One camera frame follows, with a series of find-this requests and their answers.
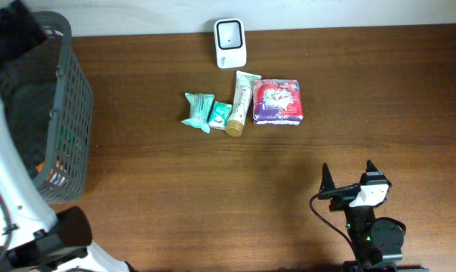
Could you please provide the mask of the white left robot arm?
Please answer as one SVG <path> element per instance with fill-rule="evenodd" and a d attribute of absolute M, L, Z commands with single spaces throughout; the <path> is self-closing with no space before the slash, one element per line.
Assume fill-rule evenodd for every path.
<path fill-rule="evenodd" d="M 69 21 L 0 5 L 0 271 L 129 271 L 74 205 L 94 112 Z"/>

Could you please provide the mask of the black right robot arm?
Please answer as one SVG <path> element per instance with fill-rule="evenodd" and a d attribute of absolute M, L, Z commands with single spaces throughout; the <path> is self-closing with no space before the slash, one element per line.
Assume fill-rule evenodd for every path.
<path fill-rule="evenodd" d="M 328 165 L 322 166 L 319 192 L 310 199 L 310 209 L 322 222 L 341 234 L 349 244 L 353 261 L 345 261 L 342 271 L 349 272 L 412 272 L 425 271 L 425 267 L 400 267 L 406 226 L 394 218 L 375 216 L 374 210 L 387 201 L 392 183 L 370 160 L 360 181 L 345 187 L 336 187 Z M 328 200 L 330 212 L 343 212 L 346 233 L 324 219 L 313 207 L 313 201 Z"/>

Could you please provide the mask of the purple red Carefree pad pack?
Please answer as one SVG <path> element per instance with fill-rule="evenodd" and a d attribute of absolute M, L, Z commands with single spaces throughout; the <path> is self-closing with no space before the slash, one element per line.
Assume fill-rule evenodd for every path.
<path fill-rule="evenodd" d="M 299 125 L 303 119 L 300 86 L 293 79 L 261 79 L 254 82 L 255 125 Z"/>

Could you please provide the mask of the teal wet wipes pack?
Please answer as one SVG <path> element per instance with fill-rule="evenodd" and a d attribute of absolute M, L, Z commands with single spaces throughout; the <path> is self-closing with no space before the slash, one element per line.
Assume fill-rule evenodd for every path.
<path fill-rule="evenodd" d="M 211 129 L 208 124 L 208 117 L 214 104 L 214 95 L 185 93 L 185 97 L 190 105 L 189 117 L 181 122 L 209 134 Z"/>

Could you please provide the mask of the white Pantene tube gold cap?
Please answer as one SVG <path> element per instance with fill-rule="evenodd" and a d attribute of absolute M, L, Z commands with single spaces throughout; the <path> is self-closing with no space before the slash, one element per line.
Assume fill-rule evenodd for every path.
<path fill-rule="evenodd" d="M 227 120 L 225 131 L 229 136 L 240 137 L 245 126 L 248 108 L 252 99 L 252 86 L 262 76 L 238 70 L 232 112 Z"/>

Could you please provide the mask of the small teal tissue pack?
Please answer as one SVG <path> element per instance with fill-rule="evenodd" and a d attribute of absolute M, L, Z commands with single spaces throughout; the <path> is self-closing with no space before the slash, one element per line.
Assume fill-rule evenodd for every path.
<path fill-rule="evenodd" d="M 225 130 L 227 120 L 231 114 L 231 111 L 231 104 L 225 104 L 219 101 L 215 101 L 211 111 L 211 115 L 208 119 L 209 127 L 216 128 L 219 130 Z"/>

